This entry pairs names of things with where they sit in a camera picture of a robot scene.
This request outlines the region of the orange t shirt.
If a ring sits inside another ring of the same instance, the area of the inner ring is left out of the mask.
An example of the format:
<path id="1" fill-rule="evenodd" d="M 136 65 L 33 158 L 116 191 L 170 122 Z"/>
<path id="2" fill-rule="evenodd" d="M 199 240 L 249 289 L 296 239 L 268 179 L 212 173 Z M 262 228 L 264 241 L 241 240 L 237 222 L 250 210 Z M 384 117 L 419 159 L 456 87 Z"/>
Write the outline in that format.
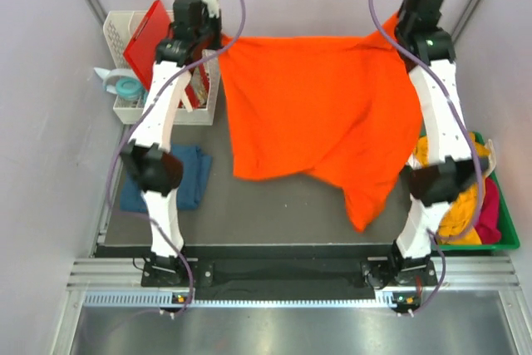
<path id="1" fill-rule="evenodd" d="M 392 46 L 396 17 L 365 37 L 242 37 L 219 57 L 234 175 L 304 173 L 344 194 L 363 231 L 414 150 L 421 107 Z"/>

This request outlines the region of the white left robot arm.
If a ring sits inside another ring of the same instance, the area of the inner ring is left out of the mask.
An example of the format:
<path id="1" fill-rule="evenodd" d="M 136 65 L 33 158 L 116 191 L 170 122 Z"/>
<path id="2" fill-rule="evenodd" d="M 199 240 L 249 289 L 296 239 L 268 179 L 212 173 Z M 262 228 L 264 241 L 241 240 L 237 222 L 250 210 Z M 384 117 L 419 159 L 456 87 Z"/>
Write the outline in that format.
<path id="1" fill-rule="evenodd" d="M 141 83 L 148 86 L 148 96 L 120 157 L 145 202 L 151 253 L 163 262 L 160 276 L 174 286 L 188 278 L 189 267 L 177 258 L 184 246 L 177 210 L 184 166 L 171 153 L 171 132 L 179 106 L 194 109 L 186 88 L 204 50 L 217 47 L 219 22 L 205 0 L 174 0 L 172 13 L 156 0 L 124 51 Z"/>

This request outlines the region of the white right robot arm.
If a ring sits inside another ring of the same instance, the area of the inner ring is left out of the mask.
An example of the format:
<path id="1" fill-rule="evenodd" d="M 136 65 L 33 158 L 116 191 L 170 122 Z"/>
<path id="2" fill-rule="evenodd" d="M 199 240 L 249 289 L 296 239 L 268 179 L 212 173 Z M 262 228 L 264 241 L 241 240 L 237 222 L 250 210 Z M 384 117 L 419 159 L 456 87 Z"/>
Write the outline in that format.
<path id="1" fill-rule="evenodd" d="M 474 149 L 456 90 L 456 53 L 438 26 L 444 0 L 403 0 L 395 37 L 416 90 L 427 140 L 427 164 L 409 174 L 411 208 L 392 245 L 390 279 L 410 283 L 429 262 L 431 234 L 452 203 L 476 180 Z"/>

